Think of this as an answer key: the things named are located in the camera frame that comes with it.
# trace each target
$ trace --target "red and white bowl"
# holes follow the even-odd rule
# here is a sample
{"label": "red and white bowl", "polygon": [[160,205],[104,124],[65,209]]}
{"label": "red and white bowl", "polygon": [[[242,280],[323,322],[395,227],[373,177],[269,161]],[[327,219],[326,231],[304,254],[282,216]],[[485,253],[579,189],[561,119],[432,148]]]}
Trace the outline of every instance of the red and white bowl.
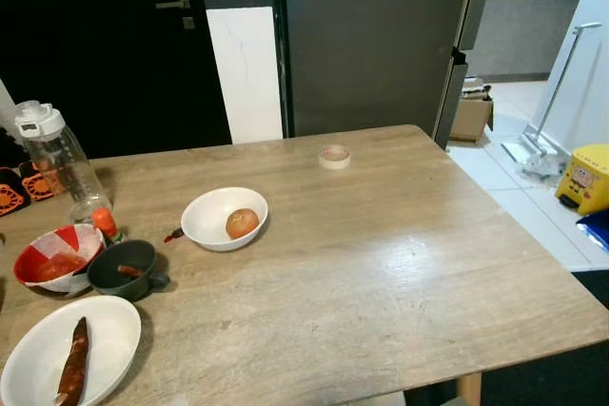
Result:
{"label": "red and white bowl", "polygon": [[[103,248],[104,236],[93,225],[67,225],[31,242],[17,258],[12,272],[27,287],[77,294],[90,286],[88,264]],[[54,277],[54,272],[61,276]]]}

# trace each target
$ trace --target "black door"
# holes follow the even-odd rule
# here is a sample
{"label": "black door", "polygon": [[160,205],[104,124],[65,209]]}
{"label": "black door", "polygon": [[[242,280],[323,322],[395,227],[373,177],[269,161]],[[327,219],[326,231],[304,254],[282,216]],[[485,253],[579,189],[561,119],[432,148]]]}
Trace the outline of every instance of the black door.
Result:
{"label": "black door", "polygon": [[60,109],[90,157],[230,143],[203,0],[0,0],[0,10],[11,97]]}

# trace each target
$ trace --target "sausage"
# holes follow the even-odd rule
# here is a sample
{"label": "sausage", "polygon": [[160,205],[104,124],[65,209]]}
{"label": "sausage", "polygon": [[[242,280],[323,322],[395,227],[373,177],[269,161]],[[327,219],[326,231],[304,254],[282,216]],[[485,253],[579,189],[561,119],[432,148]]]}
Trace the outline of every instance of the sausage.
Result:
{"label": "sausage", "polygon": [[76,406],[85,386],[85,371],[87,369],[88,332],[87,319],[80,318],[74,334],[68,360],[59,381],[55,406]]}
{"label": "sausage", "polygon": [[129,276],[130,278],[139,278],[144,272],[138,268],[134,268],[128,265],[118,265],[118,272],[121,275]]}

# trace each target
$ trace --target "masking tape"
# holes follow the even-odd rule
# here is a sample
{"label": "masking tape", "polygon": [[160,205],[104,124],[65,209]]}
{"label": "masking tape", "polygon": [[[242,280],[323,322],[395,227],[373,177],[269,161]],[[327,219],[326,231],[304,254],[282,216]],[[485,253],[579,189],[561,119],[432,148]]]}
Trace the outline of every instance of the masking tape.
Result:
{"label": "masking tape", "polygon": [[327,145],[320,151],[320,165],[328,170],[341,170],[351,163],[351,153],[342,145]]}

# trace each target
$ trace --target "door handle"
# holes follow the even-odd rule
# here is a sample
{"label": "door handle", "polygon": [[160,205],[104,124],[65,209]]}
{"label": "door handle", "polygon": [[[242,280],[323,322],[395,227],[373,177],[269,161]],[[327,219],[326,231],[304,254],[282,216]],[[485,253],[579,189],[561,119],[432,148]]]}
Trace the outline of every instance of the door handle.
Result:
{"label": "door handle", "polygon": [[166,10],[166,9],[189,9],[190,8],[190,0],[175,0],[173,2],[159,2],[155,4],[155,8],[157,10]]}

